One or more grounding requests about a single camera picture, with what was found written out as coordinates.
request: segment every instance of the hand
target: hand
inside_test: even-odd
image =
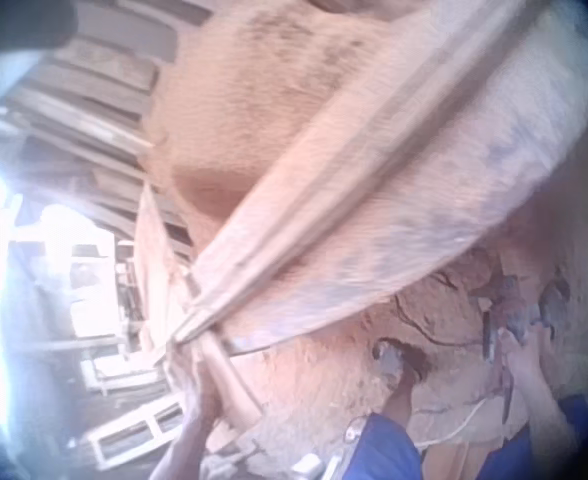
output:
[[[541,382],[545,384],[540,358],[545,336],[549,338],[550,329],[543,328],[540,323],[530,325],[525,331],[522,344],[505,328],[499,329],[498,333],[504,361],[514,377],[516,387],[523,391]]]
[[[221,397],[196,344],[169,344],[165,372],[172,388],[185,393],[186,405],[195,404],[198,413],[211,419],[221,416]]]

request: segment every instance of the human hand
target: human hand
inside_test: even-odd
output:
[[[199,414],[211,419],[221,416],[223,405],[218,388],[196,343],[170,343],[165,373],[172,389],[185,393],[187,405],[194,404]]]
[[[541,348],[545,337],[549,340],[550,329],[540,323],[525,330],[522,344],[505,328],[499,329],[499,341],[505,364],[514,377],[514,384],[524,391],[540,383],[546,383],[541,369]]]

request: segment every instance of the white rope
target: white rope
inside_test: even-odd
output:
[[[478,402],[474,406],[474,408],[469,413],[469,415],[467,416],[467,418],[463,421],[463,423],[461,423],[461,425],[456,430],[454,430],[453,432],[449,433],[448,435],[445,435],[444,437],[437,438],[435,440],[426,440],[424,442],[417,442],[414,445],[416,446],[416,448],[427,448],[427,447],[430,447],[432,445],[437,445],[439,443],[443,443],[443,442],[447,442],[448,440],[451,440],[456,435],[458,435],[459,433],[461,433],[465,427],[467,427],[467,425],[470,423],[470,421],[472,420],[472,418],[474,417],[474,415],[476,415],[476,412],[478,412],[479,409],[483,405],[485,405],[485,402],[487,402],[487,397],[484,398],[484,399],[482,399],[480,402]]]

